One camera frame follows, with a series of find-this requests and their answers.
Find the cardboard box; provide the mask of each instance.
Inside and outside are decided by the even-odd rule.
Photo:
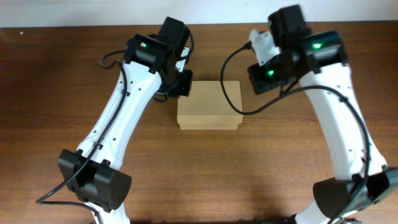
[[[242,110],[239,81],[224,81],[224,85],[233,104]],[[237,130],[242,118],[226,101],[219,81],[193,81],[190,96],[178,99],[181,130]]]

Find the white wall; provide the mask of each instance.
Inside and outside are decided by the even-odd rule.
[[[398,20],[398,0],[0,0],[0,27],[265,22],[291,4],[308,21]]]

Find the wood grain surface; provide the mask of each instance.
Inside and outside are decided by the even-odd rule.
[[[311,24],[339,29],[346,44],[359,105],[374,142],[398,167],[398,22]],[[225,58],[265,24],[190,26],[194,80],[218,80]],[[0,30],[0,223],[89,223],[81,208],[36,205],[62,179],[57,158],[74,151],[99,118],[118,79],[98,59],[124,48],[136,33],[159,26]],[[227,80],[239,80],[243,108],[277,95],[256,96],[242,52]],[[127,146],[122,172],[132,177],[126,199],[131,220],[223,222],[290,216],[313,199],[312,185],[333,177],[326,141],[303,93],[237,131],[180,131],[177,100],[151,101]],[[76,200],[67,189],[53,200]],[[396,223],[398,193],[355,215],[365,223]]]

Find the wooden table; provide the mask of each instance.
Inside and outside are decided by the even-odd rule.
[[[311,24],[340,29],[358,102],[377,147],[398,166],[398,22]],[[265,24],[195,25],[194,80],[219,80],[225,58]],[[74,151],[99,118],[119,70],[98,59],[124,48],[136,33],[159,26],[0,30],[0,223],[89,223],[81,208],[36,205],[63,179],[62,149]],[[243,108],[256,96],[246,68],[251,51],[232,59],[227,80],[240,80]],[[133,179],[126,199],[132,220],[222,222],[290,216],[312,201],[312,185],[333,177],[326,141],[310,102],[297,94],[238,131],[180,131],[177,100],[151,101],[127,147],[122,172]],[[64,189],[53,200],[75,200]],[[356,215],[365,223],[396,223],[398,194]]]

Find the green light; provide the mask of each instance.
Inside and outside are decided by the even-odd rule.
[[[321,49],[321,47],[322,47],[322,44],[313,44],[313,45],[312,45],[312,48],[313,48],[314,50],[319,50],[319,49]]]

